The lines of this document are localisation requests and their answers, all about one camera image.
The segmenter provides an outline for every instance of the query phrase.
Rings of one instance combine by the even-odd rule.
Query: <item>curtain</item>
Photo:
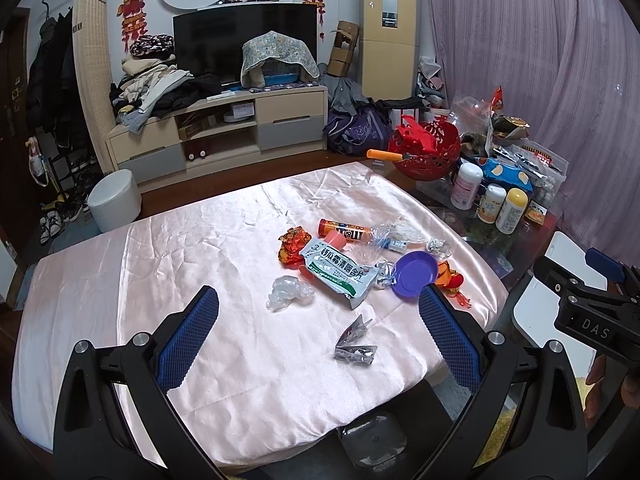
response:
[[[640,34],[619,0],[432,0],[447,96],[490,100],[569,162],[560,227],[640,262]]]

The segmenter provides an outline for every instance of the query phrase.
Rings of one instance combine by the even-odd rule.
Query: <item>tv stand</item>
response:
[[[254,104],[255,115],[237,123],[222,119],[231,105]],[[215,124],[186,137],[185,126],[215,116]],[[327,88],[313,86],[235,95],[150,118],[142,133],[118,124],[105,142],[116,170],[131,170],[141,192],[272,158],[322,150]],[[206,156],[200,157],[200,148]],[[193,160],[186,153],[196,152]]]

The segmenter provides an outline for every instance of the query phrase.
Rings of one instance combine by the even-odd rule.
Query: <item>wooden floor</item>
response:
[[[148,218],[176,207],[198,202],[229,191],[235,191],[236,189],[242,189],[243,187],[263,184],[284,176],[330,168],[358,160],[365,159],[319,150],[284,156],[192,178],[191,180],[185,180],[143,193],[142,211],[138,218]]]

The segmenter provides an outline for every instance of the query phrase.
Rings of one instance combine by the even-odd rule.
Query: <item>purple bowl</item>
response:
[[[425,251],[412,251],[396,262],[396,284],[391,288],[401,298],[416,298],[437,277],[436,259]]]

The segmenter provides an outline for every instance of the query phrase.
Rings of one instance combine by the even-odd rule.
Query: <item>gray drawer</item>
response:
[[[258,125],[258,147],[270,150],[281,146],[322,140],[324,117],[303,117]]]
[[[180,144],[158,148],[118,164],[121,170],[131,170],[136,183],[140,184],[176,171],[186,170],[187,163]]]

